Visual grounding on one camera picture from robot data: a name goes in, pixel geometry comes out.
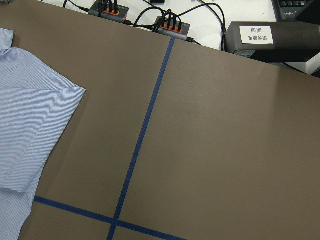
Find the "dark labelled box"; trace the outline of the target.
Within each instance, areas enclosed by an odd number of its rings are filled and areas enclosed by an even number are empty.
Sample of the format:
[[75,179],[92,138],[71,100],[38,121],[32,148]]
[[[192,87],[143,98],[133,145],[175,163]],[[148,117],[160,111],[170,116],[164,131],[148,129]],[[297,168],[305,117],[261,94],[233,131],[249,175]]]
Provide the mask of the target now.
[[304,22],[233,21],[225,51],[265,63],[305,63],[320,53],[320,26]]

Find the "grey orange USB hub left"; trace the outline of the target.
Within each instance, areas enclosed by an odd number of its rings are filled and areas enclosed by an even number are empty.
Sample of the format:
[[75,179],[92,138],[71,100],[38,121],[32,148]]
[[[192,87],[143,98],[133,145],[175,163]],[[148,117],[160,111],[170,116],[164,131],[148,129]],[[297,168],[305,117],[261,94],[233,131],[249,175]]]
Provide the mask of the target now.
[[117,0],[96,0],[88,11],[89,15],[123,23],[128,15],[129,8],[118,4]]

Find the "black keyboard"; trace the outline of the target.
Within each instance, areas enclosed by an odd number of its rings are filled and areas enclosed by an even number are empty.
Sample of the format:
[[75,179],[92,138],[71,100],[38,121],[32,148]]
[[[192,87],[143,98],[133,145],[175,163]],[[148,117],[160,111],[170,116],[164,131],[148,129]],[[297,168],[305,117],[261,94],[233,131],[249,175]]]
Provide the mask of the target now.
[[292,22],[320,10],[319,0],[272,0],[277,22]]

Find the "grey orange USB hub right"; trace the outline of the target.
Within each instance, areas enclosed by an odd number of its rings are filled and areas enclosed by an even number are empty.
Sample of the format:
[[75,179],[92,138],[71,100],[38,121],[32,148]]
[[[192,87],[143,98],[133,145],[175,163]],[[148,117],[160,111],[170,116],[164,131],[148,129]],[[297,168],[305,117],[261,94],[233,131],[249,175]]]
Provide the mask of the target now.
[[163,16],[158,16],[151,31],[168,37],[187,41],[191,25],[182,22],[181,19],[173,13],[167,13]]

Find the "light blue striped shirt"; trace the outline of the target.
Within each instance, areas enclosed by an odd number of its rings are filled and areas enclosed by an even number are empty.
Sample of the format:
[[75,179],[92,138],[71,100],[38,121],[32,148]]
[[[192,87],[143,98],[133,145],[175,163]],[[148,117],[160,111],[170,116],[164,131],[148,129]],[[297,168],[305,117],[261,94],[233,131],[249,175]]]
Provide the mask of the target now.
[[85,89],[0,31],[0,237],[16,240],[32,211],[47,159]]

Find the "grey orange usb hub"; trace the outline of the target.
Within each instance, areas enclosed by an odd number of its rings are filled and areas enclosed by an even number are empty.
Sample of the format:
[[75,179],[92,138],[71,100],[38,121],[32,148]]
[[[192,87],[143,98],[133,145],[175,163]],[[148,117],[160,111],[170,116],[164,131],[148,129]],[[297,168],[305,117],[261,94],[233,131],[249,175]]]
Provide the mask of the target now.
[[117,0],[96,0],[88,11],[89,15],[123,23],[128,15],[129,8],[118,4]]
[[167,13],[163,16],[158,16],[151,31],[168,37],[187,41],[191,25],[182,22],[181,19],[173,13]]

